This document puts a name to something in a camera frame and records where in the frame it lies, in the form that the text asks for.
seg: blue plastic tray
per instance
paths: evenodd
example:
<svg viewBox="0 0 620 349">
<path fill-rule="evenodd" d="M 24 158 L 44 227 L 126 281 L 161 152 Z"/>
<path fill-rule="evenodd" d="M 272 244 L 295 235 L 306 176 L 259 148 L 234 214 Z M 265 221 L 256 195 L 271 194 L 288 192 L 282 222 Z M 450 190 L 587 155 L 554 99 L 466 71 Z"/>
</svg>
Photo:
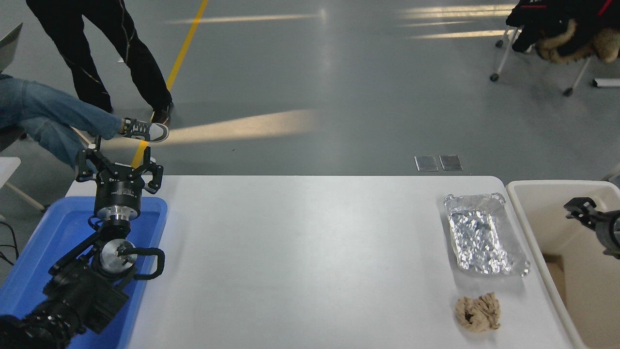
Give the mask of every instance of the blue plastic tray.
<svg viewBox="0 0 620 349">
<path fill-rule="evenodd" d="M 0 289 L 0 314 L 21 319 L 45 300 L 43 287 L 51 280 L 50 267 L 94 232 L 87 223 L 94 205 L 94 197 L 65 197 L 50 206 Z M 127 240 L 137 247 L 159 246 L 167 211 L 162 199 L 142 198 L 141 215 L 131 221 Z M 154 260 L 155 257 L 139 257 L 139 273 L 149 274 Z M 123 290 L 130 299 L 108 327 L 100 335 L 91 330 L 76 335 L 68 348 L 125 348 L 147 282 L 132 280 Z"/>
</svg>

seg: crumpled paper towel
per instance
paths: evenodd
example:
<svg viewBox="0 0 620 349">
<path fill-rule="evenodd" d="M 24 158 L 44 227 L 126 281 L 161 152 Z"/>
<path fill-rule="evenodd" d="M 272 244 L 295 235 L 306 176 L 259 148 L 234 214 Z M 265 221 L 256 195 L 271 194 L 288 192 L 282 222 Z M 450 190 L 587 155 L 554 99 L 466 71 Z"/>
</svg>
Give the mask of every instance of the crumpled paper towel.
<svg viewBox="0 0 620 349">
<path fill-rule="evenodd" d="M 454 309 L 459 323 L 468 331 L 479 333 L 500 328 L 500 303 L 494 292 L 477 299 L 462 297 Z"/>
</svg>

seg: yellow floor line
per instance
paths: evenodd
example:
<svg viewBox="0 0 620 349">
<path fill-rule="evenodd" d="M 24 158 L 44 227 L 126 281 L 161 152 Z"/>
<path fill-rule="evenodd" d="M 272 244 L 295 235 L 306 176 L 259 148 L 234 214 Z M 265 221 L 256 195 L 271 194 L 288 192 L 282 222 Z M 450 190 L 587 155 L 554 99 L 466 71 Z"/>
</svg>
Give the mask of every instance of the yellow floor line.
<svg viewBox="0 0 620 349">
<path fill-rule="evenodd" d="M 200 19 L 202 18 L 203 13 L 205 12 L 206 4 L 208 2 L 209 0 L 202 0 L 202 3 L 200 4 L 200 7 L 198 8 L 198 12 L 196 13 L 196 17 L 194 17 L 192 26 L 190 27 L 190 31 L 187 33 L 187 36 L 185 37 L 183 46 L 181 46 L 181 51 L 179 51 L 177 60 L 174 62 L 174 65 L 172 66 L 172 71 L 170 72 L 170 75 L 168 75 L 168 79 L 166 80 L 166 87 L 168 87 L 169 91 L 172 90 L 172 85 L 174 84 L 174 81 L 177 79 L 177 74 L 179 73 L 179 70 L 181 69 L 181 65 L 183 64 L 183 60 L 185 59 L 185 54 L 187 53 L 187 50 L 189 49 L 190 44 L 192 43 L 193 35 L 196 32 L 196 29 L 198 28 L 198 24 L 200 24 Z M 142 162 L 144 149 L 146 148 L 148 144 L 149 143 L 145 142 L 144 140 L 140 141 L 140 144 L 138 145 L 138 149 L 136 150 L 135 155 L 133 155 L 133 161 L 131 162 L 131 166 L 133 168 L 137 168 L 140 166 L 140 163 Z"/>
</svg>

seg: aluminum foil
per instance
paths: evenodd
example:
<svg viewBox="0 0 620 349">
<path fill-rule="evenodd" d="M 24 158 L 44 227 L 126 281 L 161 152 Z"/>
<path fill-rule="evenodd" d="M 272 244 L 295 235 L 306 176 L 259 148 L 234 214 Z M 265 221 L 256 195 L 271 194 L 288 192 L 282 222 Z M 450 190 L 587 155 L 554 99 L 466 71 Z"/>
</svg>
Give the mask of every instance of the aluminum foil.
<svg viewBox="0 0 620 349">
<path fill-rule="evenodd" d="M 457 264 L 480 274 L 526 276 L 530 263 L 516 239 L 499 193 L 446 196 Z"/>
</svg>

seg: white bin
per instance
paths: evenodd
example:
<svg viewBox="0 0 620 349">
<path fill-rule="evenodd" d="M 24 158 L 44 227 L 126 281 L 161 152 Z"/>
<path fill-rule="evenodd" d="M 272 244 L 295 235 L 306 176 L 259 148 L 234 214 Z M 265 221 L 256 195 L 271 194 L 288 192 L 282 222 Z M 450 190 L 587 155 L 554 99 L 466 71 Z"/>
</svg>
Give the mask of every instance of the white bin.
<svg viewBox="0 0 620 349">
<path fill-rule="evenodd" d="M 506 186 L 549 295 L 577 348 L 620 348 L 620 260 L 603 254 L 593 231 L 566 219 L 564 204 L 591 197 L 620 210 L 620 190 L 602 181 L 515 181 Z M 564 261 L 564 306 L 542 253 Z"/>
</svg>

